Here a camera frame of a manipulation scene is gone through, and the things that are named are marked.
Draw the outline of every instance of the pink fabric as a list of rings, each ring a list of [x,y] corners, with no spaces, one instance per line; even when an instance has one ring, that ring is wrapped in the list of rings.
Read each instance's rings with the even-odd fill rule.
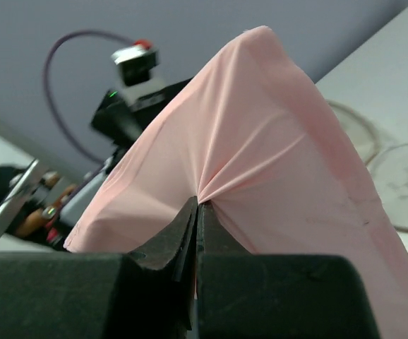
[[[164,109],[66,248],[130,251],[194,195],[252,253],[348,258],[383,338],[408,338],[408,254],[331,109],[269,28],[227,44]]]

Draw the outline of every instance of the person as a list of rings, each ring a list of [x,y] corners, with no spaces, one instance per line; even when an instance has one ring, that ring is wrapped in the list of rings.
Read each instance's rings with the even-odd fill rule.
[[[11,191],[11,182],[14,177],[22,174],[25,169],[14,166],[0,166],[0,205],[7,198]],[[44,181],[44,185],[50,189],[60,179],[60,176],[55,174]],[[53,207],[59,207],[61,200],[68,196],[75,189],[74,185],[69,186],[53,204]],[[27,239],[34,242],[42,242],[44,238],[44,230],[42,229],[48,222],[43,216],[44,208],[34,203],[26,203],[20,210],[19,214],[14,218],[13,222],[8,226],[6,233],[14,235],[21,239]]]

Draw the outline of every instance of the black device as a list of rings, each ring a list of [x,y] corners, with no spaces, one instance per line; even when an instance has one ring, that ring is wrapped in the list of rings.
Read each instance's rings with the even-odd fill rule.
[[[190,198],[128,254],[0,254],[0,339],[380,339],[336,256],[254,256]]]
[[[119,76],[127,87],[150,80],[151,70],[158,65],[158,52],[144,44],[120,49],[112,55],[118,67]]]
[[[137,110],[129,108],[118,91],[108,90],[92,118],[91,127],[110,138],[115,145],[129,149],[136,141],[133,131],[144,131],[190,80],[167,86],[160,93],[152,93],[152,96],[161,94],[163,101]]]

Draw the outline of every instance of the wall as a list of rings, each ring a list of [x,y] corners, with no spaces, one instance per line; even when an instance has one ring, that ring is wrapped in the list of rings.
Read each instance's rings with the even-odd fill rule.
[[[15,165],[24,168],[32,161],[31,156],[0,137],[0,165]]]
[[[318,80],[388,22],[408,0],[0,0],[0,133],[58,170],[93,167],[63,140],[43,101],[44,57],[62,35],[100,28],[148,38],[160,48],[167,82],[199,71],[243,30],[269,25],[301,68]],[[109,142],[88,127],[112,84],[109,55],[119,45],[76,40],[60,49],[54,92],[79,139],[104,157]]]

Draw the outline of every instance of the table surface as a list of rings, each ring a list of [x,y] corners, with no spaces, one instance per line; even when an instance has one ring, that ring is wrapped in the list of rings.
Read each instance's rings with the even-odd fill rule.
[[[325,98],[355,109],[398,143],[408,143],[408,8],[317,87]],[[399,235],[408,250],[408,234]]]

